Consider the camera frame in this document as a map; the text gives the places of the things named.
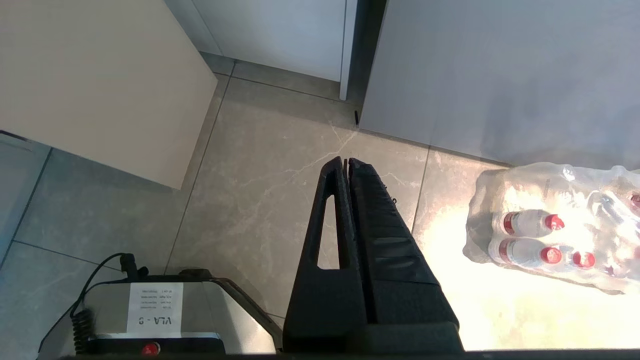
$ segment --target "gray wall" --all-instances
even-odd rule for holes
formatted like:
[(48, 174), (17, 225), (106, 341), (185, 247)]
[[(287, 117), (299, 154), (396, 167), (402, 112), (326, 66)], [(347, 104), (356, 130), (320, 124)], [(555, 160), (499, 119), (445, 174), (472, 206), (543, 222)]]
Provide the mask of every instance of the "gray wall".
[(389, 0), (360, 125), (514, 165), (640, 168), (639, 10)]

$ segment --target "black cable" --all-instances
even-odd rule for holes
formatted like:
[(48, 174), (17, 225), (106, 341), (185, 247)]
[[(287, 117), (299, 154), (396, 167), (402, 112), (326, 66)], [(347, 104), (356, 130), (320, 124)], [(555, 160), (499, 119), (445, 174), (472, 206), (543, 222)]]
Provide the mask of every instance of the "black cable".
[(84, 300), (84, 295), (86, 294), (86, 290), (89, 287), (89, 285), (91, 284), (91, 280), (93, 280), (93, 277), (95, 277), (95, 274), (98, 273), (98, 270), (100, 270), (109, 260), (116, 258), (118, 256), (123, 256), (125, 255), (124, 252), (117, 252), (116, 254), (113, 254), (111, 256), (109, 256), (108, 258), (106, 258), (105, 260), (103, 260), (96, 268), (95, 270), (92, 272), (91, 276), (89, 276), (89, 279), (86, 280), (86, 283), (84, 284), (82, 290), (80, 291), (80, 295), (78, 295), (78, 299), (76, 300), (76, 302), (72, 305), (71, 308), (71, 313), (69, 314), (72, 318), (74, 317), (75, 313), (76, 313), (76, 309), (77, 307), (80, 305), (80, 303)]

